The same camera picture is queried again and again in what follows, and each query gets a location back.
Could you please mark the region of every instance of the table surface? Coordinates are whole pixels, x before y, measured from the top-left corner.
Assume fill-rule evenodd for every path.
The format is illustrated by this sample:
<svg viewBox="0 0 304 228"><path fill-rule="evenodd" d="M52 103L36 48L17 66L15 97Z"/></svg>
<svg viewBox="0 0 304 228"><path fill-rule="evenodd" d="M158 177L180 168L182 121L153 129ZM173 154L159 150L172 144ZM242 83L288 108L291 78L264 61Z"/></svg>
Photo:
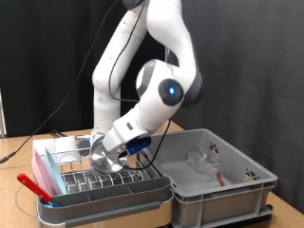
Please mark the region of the table surface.
<svg viewBox="0 0 304 228"><path fill-rule="evenodd" d="M163 132L166 123L158 130ZM169 131L180 131L178 125L172 123ZM65 132L67 135L89 134L90 130ZM17 137L0 140L0 159L16 150L27 137ZM38 227L36 217L35 195L26 187L22 187L18 193L18 205L28 215L18 209L16 205L15 195L22 185L17 179L19 173L25 173L29 177L33 177L31 169L31 151L32 141L40 139L50 139L50 135L34 136L22 150L11 160L4 164L0 164L0 223L1 227ZM284 200L270 193L267 200L268 204L274 206L273 218L254 225L246 226L246 228L285 228L285 227L304 227L304 215L294 209Z"/></svg>

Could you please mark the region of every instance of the metal wire rack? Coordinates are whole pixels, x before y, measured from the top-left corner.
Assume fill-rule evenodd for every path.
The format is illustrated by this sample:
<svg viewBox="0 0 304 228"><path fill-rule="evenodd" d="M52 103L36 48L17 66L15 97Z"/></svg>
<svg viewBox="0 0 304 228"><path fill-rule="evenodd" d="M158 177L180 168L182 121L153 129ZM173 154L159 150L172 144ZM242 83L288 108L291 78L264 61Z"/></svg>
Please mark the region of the metal wire rack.
<svg viewBox="0 0 304 228"><path fill-rule="evenodd" d="M72 151L60 151L51 153L53 158L57 155L65 153L78 153L81 150L90 148L76 149ZM146 155L141 151L136 156L129 158L128 163L132 167L142 168L143 163L147 163ZM118 173L103 174L98 172L91 166L89 156L82 157L78 153L78 159L70 162L56 162L61 171L62 178L69 194L83 192L97 188L109 187L118 184L125 184L135 181L147 181L159 178L157 170L151 165L144 170L127 170L122 169Z"/></svg>

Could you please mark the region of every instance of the black cable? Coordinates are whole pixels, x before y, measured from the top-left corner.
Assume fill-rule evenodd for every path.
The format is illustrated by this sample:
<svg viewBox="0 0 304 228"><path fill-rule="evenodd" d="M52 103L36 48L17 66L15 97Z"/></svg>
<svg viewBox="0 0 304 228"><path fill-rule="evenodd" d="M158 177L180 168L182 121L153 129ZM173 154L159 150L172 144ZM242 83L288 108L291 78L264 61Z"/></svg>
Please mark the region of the black cable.
<svg viewBox="0 0 304 228"><path fill-rule="evenodd" d="M47 117L47 119L34 131L34 133L32 133L22 144L21 144L21 146L16 150L16 151L14 151L14 152L12 152L12 153L10 153L9 155L7 155L6 157L4 157L2 160L0 160L0 164L1 163L4 163L4 162L7 162L11 157L13 157L14 155L16 155L17 154L17 152L19 152L19 150L31 139L31 137L33 137L48 121L49 121L49 119L50 118L52 118L53 117L53 115L54 114L56 114L56 112L65 104L65 102L66 102L66 100L67 100L67 98L69 97L69 95L71 94L71 92L72 92L72 90L74 89L74 87L76 86L76 83L78 82L78 80L79 80L79 78L80 78L80 76L81 76L81 74L82 74L82 72L83 72L83 70L84 70L84 67L85 67L85 64L86 64L86 60L88 59L88 56L90 55L90 53L91 53L91 51L92 51L92 49L94 48L94 45L95 45L95 43L96 43L96 41L97 41L97 38L98 38L98 35L99 35L99 33L100 33L100 31L101 31L101 28L103 27L103 25L104 25L104 22L105 22L105 18L107 17L107 15L109 14L109 12L114 8L114 6L118 3L118 2L120 2L120 0L116 0L114 3L113 3L113 5L107 10L107 12L106 12L106 14L105 14L105 16L104 16L104 19L103 19L103 21L102 21L102 23L100 24L100 26L98 27L98 30L97 30L97 32L96 32L96 34L95 34L95 37L94 37L94 40L93 40L93 42L92 42L92 44L91 44L91 46L90 46L90 48L89 48L89 50L88 50L88 52L87 52L87 54L86 54L86 56L85 56L85 59L84 59L84 61L83 61L83 64L82 64L82 67L81 67L81 69L80 69L80 71L79 71L79 73L78 73L78 75L77 75L77 78L76 78L76 80L75 80L75 82L74 82L74 84L72 85L72 87L71 87L71 89L69 90L69 92L68 92L68 94L66 95L66 97L65 97L65 99L63 100L63 102L57 107L57 109L52 113L52 114L50 114L50 116L49 117Z"/></svg>
<svg viewBox="0 0 304 228"><path fill-rule="evenodd" d="M155 155L153 156L152 161L151 161L147 166L142 167L142 168L131 168L130 166L126 166L126 165L123 165L123 164L121 163L121 161L120 161L120 156L119 156L118 159L117 159L119 165L121 165L121 166L122 166L123 168L125 168L125 169L130 169L130 170L143 170L143 169L146 169L147 167L149 167L149 166L154 162L154 160L156 159L156 157L157 157L157 155L158 155L158 153L159 153L159 151L160 151L160 148L161 148L161 145L162 145L162 141L163 141L165 135L167 134L167 131L168 131L169 127L170 127L170 124L171 124L171 119L169 119L168 126L167 126L167 128L165 129L165 131L164 131L164 133L163 133L163 135L162 135L162 137L161 137L161 141L160 141L160 143L159 143L158 148L156 149L156 152L155 152Z"/></svg>
<svg viewBox="0 0 304 228"><path fill-rule="evenodd" d="M125 46L123 47L121 53L118 55L118 57L117 57L117 59L116 59L114 65L113 65L113 68L112 68L112 70L111 70L111 72L110 72L110 77L109 77L109 79L108 79L108 90L109 90L109 92L110 92L110 96L111 96L113 99L117 100L117 101L132 102L132 103L138 103L138 102L139 102L139 101L137 101L137 100L120 99L120 98L114 97L113 94L112 94L112 91L111 91L111 78L112 78L112 73L113 73L113 71L114 71L115 65L117 64L117 62L118 62L118 60L120 59L121 55L124 53L124 50L125 50L126 47L128 46L128 44L129 44L129 42L130 42L130 40L131 40L131 38L132 38L134 29L135 29L135 27L137 26L137 24L138 24L138 22L139 22L139 20L140 20L140 18L141 18L141 15L142 15L144 6L147 4L147 3L145 3L145 1L144 1L143 3L142 3L142 2L140 2L140 3L142 4L142 9L141 9L141 12L140 12L140 14L139 14L139 17L137 18L137 20L136 20L136 22L135 22L135 25L134 25L134 27L133 27L131 33L130 33L130 36L129 36L129 38L128 38L126 44L125 44Z"/></svg>
<svg viewBox="0 0 304 228"><path fill-rule="evenodd" d="M17 207L19 208L19 210L22 211L24 214L26 214L27 216L30 216L30 217L33 217L33 218L37 219L37 217L32 216L32 215L30 215L29 213L25 212L25 211L18 205L17 196L18 196L18 193L19 193L20 189L21 189L23 186L24 186L24 185L21 185L21 187L20 187L20 188L18 189L18 191L16 192L16 195L15 195L15 202L16 202L16 205L17 205Z"/></svg>
<svg viewBox="0 0 304 228"><path fill-rule="evenodd" d="M65 135L64 133L60 132L59 130L52 129L51 131L54 132L54 133L57 133L57 134L61 135L62 137L67 137L67 135Z"/></svg>
<svg viewBox="0 0 304 228"><path fill-rule="evenodd" d="M58 139L60 138L59 135L57 135L55 132L53 132L52 130L48 132L48 134L52 135L54 138Z"/></svg>

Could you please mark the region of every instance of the black background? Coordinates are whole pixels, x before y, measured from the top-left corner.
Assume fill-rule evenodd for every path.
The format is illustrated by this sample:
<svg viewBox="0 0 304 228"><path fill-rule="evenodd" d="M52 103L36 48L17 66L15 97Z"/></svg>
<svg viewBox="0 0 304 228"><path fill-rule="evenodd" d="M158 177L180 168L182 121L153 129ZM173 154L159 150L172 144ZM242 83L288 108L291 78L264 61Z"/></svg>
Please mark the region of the black background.
<svg viewBox="0 0 304 228"><path fill-rule="evenodd" d="M182 3L205 89L173 120L213 131L272 171L274 192L304 213L304 1Z"/></svg>
<svg viewBox="0 0 304 228"><path fill-rule="evenodd" d="M274 192L304 212L304 2L183 0L195 41L204 97L174 121L208 128L278 175ZM60 104L113 0L0 2L0 86L9 137L29 135ZM91 75L126 12L120 3L71 98L40 133L93 126ZM122 86L163 46L149 36ZM122 114L133 104L123 104Z"/></svg>
<svg viewBox="0 0 304 228"><path fill-rule="evenodd" d="M9 137L30 135L73 84L98 26L114 0L0 3L0 85ZM39 133L93 127L92 72L126 13L120 1L106 18L85 70L66 104ZM164 47L147 34L122 83L122 97L139 99L135 80ZM134 103L122 103L122 115Z"/></svg>

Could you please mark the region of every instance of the gray plastic bin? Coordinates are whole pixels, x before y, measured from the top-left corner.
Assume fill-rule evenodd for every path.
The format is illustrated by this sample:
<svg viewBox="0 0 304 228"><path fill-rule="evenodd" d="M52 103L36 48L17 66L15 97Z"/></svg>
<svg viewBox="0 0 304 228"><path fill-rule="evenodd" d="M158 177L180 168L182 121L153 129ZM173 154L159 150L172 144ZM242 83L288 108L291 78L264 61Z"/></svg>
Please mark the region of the gray plastic bin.
<svg viewBox="0 0 304 228"><path fill-rule="evenodd" d="M153 136L152 144L144 149L149 158L161 137ZM218 152L225 168L224 187L193 169L187 152L196 143ZM171 180L175 191L172 224L176 228L216 227L272 213L266 199L277 177L209 130L168 133L154 166Z"/></svg>

